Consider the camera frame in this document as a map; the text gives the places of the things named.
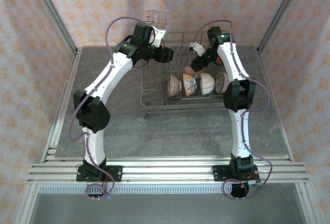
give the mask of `floral wallpaper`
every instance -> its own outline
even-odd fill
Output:
[[[294,0],[263,61],[294,159],[330,223],[330,0]]]
[[[72,55],[41,0],[0,0],[0,223],[13,223]]]
[[[282,0],[52,0],[78,47],[104,45],[108,24],[133,16],[171,32],[197,31],[216,19],[230,19],[240,45],[258,45]],[[117,44],[134,29],[134,21],[111,27],[109,43]]]

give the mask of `patterned bowl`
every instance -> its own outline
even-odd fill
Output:
[[[190,96],[196,91],[197,88],[196,79],[188,74],[183,74],[183,77],[184,77],[184,86],[185,86],[186,95]]]
[[[176,76],[169,75],[167,80],[167,96],[173,97],[177,95],[182,88],[182,83]]]
[[[204,72],[205,69],[202,69],[201,71],[195,72],[190,66],[184,67],[183,72],[185,74],[191,75],[191,76],[196,76],[199,77],[200,73]]]

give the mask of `ceramic bowl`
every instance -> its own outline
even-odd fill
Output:
[[[183,77],[184,77],[184,86],[185,86],[186,95],[190,96],[196,91],[197,88],[196,79],[188,74],[183,74]]]
[[[202,69],[201,71],[195,72],[190,66],[184,67],[183,72],[185,74],[198,77],[200,73],[204,72],[205,69]]]
[[[229,78],[227,73],[225,72],[219,72],[216,77],[216,92],[218,94],[223,94],[227,87],[229,86]]]
[[[169,75],[167,80],[167,96],[173,97],[177,95],[182,88],[182,83],[176,76]]]
[[[202,95],[211,93],[215,87],[214,78],[211,77],[211,75],[208,73],[201,73],[200,79],[201,79]]]

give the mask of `aluminum frame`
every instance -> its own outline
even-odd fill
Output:
[[[75,45],[70,33],[68,32],[61,16],[58,14],[52,0],[42,0],[42,2],[44,3],[45,8],[49,12],[52,20],[55,22],[57,28],[59,29],[59,32],[63,36],[68,48],[71,50],[71,52],[73,54],[75,54],[77,51],[76,45]]]
[[[290,4],[293,0],[283,0],[281,5],[279,6],[272,22],[269,24],[269,27],[266,30],[265,35],[260,41],[260,44],[258,46],[258,52],[262,54],[263,51],[265,51],[266,46],[268,45],[270,39],[273,37],[277,27],[279,26],[283,16],[288,11]]]
[[[258,47],[259,56],[264,51],[269,43],[271,37],[274,35],[276,28],[281,22],[282,17],[288,10],[292,0],[283,0],[273,21],[271,22],[267,32],[265,33],[261,43]],[[61,17],[56,11],[55,6],[51,0],[43,0],[44,5],[50,12],[53,20],[63,35],[65,42],[72,52],[76,51],[75,44],[67,31]],[[62,127],[65,110],[69,102],[70,91],[73,84],[73,79],[78,67],[81,54],[81,48],[78,48],[74,56],[70,70],[68,71],[68,80],[62,91],[61,102],[58,107],[57,116],[52,125],[49,134],[47,145],[43,153],[43,159],[40,164],[34,164],[31,169],[31,174],[28,179],[25,194],[15,218],[15,223],[29,223],[34,205],[36,203],[37,195],[46,192],[47,186],[54,186],[54,188],[63,187],[63,183],[68,189],[68,194],[77,193],[74,189],[80,185],[85,187],[85,184],[79,184],[75,181],[75,165],[82,161],[82,158],[56,158],[56,148],[59,140],[59,130]],[[263,73],[268,83],[267,73],[262,66]],[[283,137],[287,145],[288,156],[266,156],[274,163],[274,174],[270,179],[270,183],[295,183],[297,192],[299,194],[300,203],[307,223],[323,223],[316,201],[313,195],[312,187],[309,183],[308,176],[303,163],[293,163],[293,157],[290,145],[288,143],[283,123],[278,115],[275,105],[275,113],[280,121],[283,132]],[[130,192],[131,189],[140,186],[150,185],[167,185],[171,187],[188,185],[188,187],[208,187],[219,185],[213,181],[213,176],[210,171],[212,165],[227,164],[229,157],[168,157],[168,158],[121,158],[114,159],[107,162],[107,164],[121,164],[125,165],[123,182],[117,184],[122,186],[124,192]],[[261,178],[265,178],[269,166],[262,161],[256,161],[259,166]]]

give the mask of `vent grille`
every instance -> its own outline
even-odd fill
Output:
[[[41,185],[40,194],[83,194],[85,185]],[[225,192],[230,193],[232,186],[227,185]],[[101,188],[92,186],[88,189],[88,194],[101,194]],[[116,185],[113,194],[211,194],[222,193],[222,185]]]

